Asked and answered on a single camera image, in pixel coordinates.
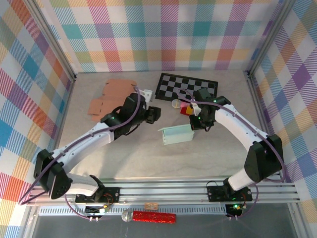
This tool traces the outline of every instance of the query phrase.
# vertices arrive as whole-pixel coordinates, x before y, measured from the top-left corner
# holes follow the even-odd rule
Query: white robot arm
[[[212,98],[207,89],[200,89],[194,93],[194,97],[199,109],[198,113],[190,116],[192,129],[209,131],[214,122],[218,122],[248,151],[244,167],[224,181],[223,192],[226,197],[231,197],[241,189],[260,182],[282,169],[282,141],[277,135],[269,136],[256,128],[223,96]],[[193,104],[194,110],[197,109],[197,104]]]
[[[41,173],[49,161],[58,157],[56,163],[39,180],[51,199],[59,198],[65,194],[82,194],[95,202],[99,201],[106,192],[106,188],[95,176],[83,177],[69,172],[95,149],[111,143],[122,135],[131,133],[131,127],[139,125],[143,121],[154,123],[159,119],[160,109],[148,106],[151,98],[149,94],[145,95],[145,92],[148,91],[141,92],[143,97],[141,97],[140,108],[127,125],[111,129],[131,117],[136,109],[136,94],[127,97],[119,113],[114,111],[106,115],[100,123],[75,141],[63,148],[54,150],[52,153],[44,150],[38,154],[34,178]],[[274,153],[259,135],[267,138],[282,157],[282,145],[278,136],[268,136],[265,132],[257,129],[242,117],[225,97],[214,99],[206,89],[196,91],[194,96],[197,102],[212,100],[217,105],[221,105],[222,108],[199,104],[199,113],[190,116],[192,129],[209,131],[213,123],[218,122],[226,127],[248,151],[244,167],[224,181],[223,192],[227,197],[233,196],[237,191],[259,182],[281,169],[281,164]],[[226,109],[233,111],[234,114],[228,113]],[[238,120],[238,117],[246,121],[248,126]]]
[[[131,94],[122,107],[105,115],[101,122],[76,140],[51,153],[47,150],[38,153],[34,178],[40,177],[39,183],[51,199],[65,194],[82,194],[98,200],[103,195],[105,188],[95,176],[84,177],[69,172],[97,148],[131,133],[135,130],[131,130],[133,126],[139,126],[144,121],[151,124],[157,121],[160,108],[149,107],[151,96],[151,90]],[[55,161],[54,164],[43,173],[52,161]]]

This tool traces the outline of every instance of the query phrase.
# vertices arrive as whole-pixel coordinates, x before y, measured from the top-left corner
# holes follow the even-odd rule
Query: glittery red tube
[[[176,223],[176,214],[160,212],[133,212],[132,220],[136,222]]]

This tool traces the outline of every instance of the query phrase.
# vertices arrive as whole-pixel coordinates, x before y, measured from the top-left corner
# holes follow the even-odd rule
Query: checkerboard
[[[186,89],[191,94],[195,91],[207,88],[208,92],[213,96],[217,96],[218,82],[209,81],[205,79],[192,78],[186,76],[180,76],[169,73],[162,73],[158,82],[158,87],[155,92],[156,99],[173,101],[177,99],[177,90],[179,88]],[[187,99],[191,99],[190,95],[184,91],[180,91],[181,94],[186,95]]]

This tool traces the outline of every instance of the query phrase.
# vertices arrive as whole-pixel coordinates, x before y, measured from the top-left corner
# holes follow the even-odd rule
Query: cardboard box
[[[109,79],[103,88],[103,95],[90,102],[88,115],[93,121],[100,121],[116,107],[122,106],[126,97],[134,93],[137,83],[127,79]]]

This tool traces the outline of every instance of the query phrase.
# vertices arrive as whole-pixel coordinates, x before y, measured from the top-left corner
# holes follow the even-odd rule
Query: metal frame
[[[34,17],[37,25],[39,26],[41,32],[43,33],[49,45],[51,46],[52,50],[54,51],[57,59],[59,60],[63,68],[65,69],[67,76],[71,78],[73,81],[75,81],[76,73],[73,70],[72,66],[70,65],[64,51],[60,47],[53,31],[51,30],[48,22],[43,16],[42,11],[39,8],[38,4],[36,3],[35,0],[24,0],[24,3],[29,9],[31,15]]]
[[[289,12],[291,11],[294,3],[296,0],[285,0],[283,3],[283,6],[281,8],[281,11],[278,13],[277,18],[273,22],[272,28],[269,30],[269,33],[267,34],[266,40],[264,44],[262,45],[260,52],[258,53],[257,57],[254,60],[253,65],[251,66],[249,70],[249,75],[251,77],[254,76],[254,73],[258,69],[259,65],[262,63],[265,55],[267,54],[267,51],[269,50],[272,42],[274,41],[276,35],[278,34],[279,30],[281,29],[286,17],[288,16]]]
[[[144,205],[146,202],[157,202],[159,205],[208,205],[208,204],[235,204],[236,202],[208,202],[206,184],[221,185],[226,177],[210,178],[141,178],[141,179],[104,179],[105,187],[120,187],[118,205]],[[280,175],[270,176],[271,179],[280,179]],[[259,187],[258,203],[297,203],[300,202],[293,183],[261,182]],[[42,192],[40,186],[35,187],[31,197]],[[251,188],[253,198],[256,190]],[[48,195],[42,195],[28,203],[29,206],[61,206],[65,205],[64,197],[51,200]]]
[[[85,206],[74,207],[79,213],[84,213]],[[121,216],[122,212],[127,209],[125,205],[116,205],[111,208],[106,215]],[[132,211],[145,211],[143,205],[129,206]],[[176,215],[225,215],[225,205],[160,205],[157,212],[175,213]],[[39,216],[76,216],[73,211],[65,206],[41,206]],[[100,215],[100,213],[90,213],[89,215]]]
[[[37,206],[26,208],[21,223],[24,225],[21,226],[21,229],[19,230],[18,238],[30,238],[33,236],[39,210],[40,208]]]
[[[265,116],[263,113],[263,108],[260,103],[260,98],[257,94],[256,87],[252,80],[252,77],[248,75],[247,72],[245,73],[245,78],[252,96],[252,100],[254,102],[257,115],[261,124],[261,128],[263,131],[269,133],[269,128],[267,122],[265,120]],[[295,227],[295,231],[298,237],[300,238],[313,238],[312,231],[308,225],[307,218],[304,214],[304,210],[301,203],[288,203],[288,208],[290,211],[291,218],[293,220],[293,224]]]
[[[68,113],[68,109],[69,109],[69,104],[70,104],[71,96],[73,95],[75,82],[76,82],[76,80],[73,81],[73,82],[71,82],[71,84],[70,84],[69,95],[68,95],[68,99],[67,99],[65,111],[64,111],[63,117],[62,117],[62,119],[61,119],[59,131],[58,131],[58,133],[57,133],[56,140],[55,140],[55,143],[54,143],[54,149],[57,149],[57,148],[58,148],[59,143],[60,143],[60,140],[61,140],[61,135],[62,135],[64,126],[65,126],[66,117],[67,117],[67,113]]]

